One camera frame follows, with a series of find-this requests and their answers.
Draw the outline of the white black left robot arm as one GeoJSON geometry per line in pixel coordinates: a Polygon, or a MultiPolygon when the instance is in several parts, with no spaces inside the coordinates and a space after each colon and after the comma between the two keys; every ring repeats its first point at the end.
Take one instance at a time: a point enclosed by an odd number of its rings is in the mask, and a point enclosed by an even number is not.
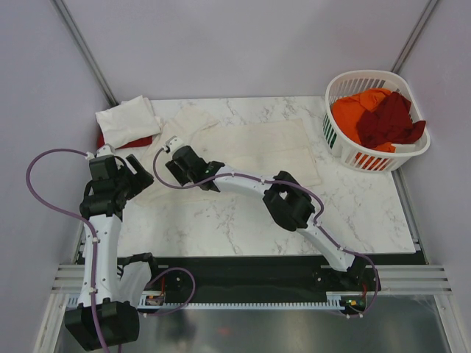
{"type": "Polygon", "coordinates": [[[65,313],[65,327],[87,352],[137,340],[137,306],[146,289],[161,281],[150,253],[128,257],[118,269],[118,237],[126,203],[153,183],[152,175],[130,154],[90,160],[91,180],[79,206],[85,219],[85,269],[77,308],[65,313]]]}

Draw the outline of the cream white t shirt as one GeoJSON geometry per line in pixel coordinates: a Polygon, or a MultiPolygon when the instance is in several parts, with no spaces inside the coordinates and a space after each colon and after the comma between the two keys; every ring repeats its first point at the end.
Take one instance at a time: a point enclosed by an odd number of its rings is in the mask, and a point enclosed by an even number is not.
{"type": "Polygon", "coordinates": [[[289,172],[302,186],[322,184],[304,124],[300,119],[221,126],[208,112],[182,108],[163,125],[161,136],[140,158],[150,173],[158,172],[168,183],[176,181],[165,164],[169,156],[157,151],[177,136],[206,161],[219,161],[244,173],[273,177],[289,172]]]}

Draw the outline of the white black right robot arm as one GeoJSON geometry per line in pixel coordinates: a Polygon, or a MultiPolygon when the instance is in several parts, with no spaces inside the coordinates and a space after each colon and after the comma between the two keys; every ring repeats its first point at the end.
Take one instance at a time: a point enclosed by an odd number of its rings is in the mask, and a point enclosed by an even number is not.
{"type": "Polygon", "coordinates": [[[337,273],[340,286],[351,290],[368,283],[366,267],[373,265],[364,254],[338,243],[319,222],[325,207],[320,198],[301,186],[290,173],[264,179],[245,174],[220,162],[187,164],[171,160],[166,168],[178,181],[177,189],[199,187],[214,192],[231,192],[260,199],[280,228],[297,232],[323,255],[337,273]]]}

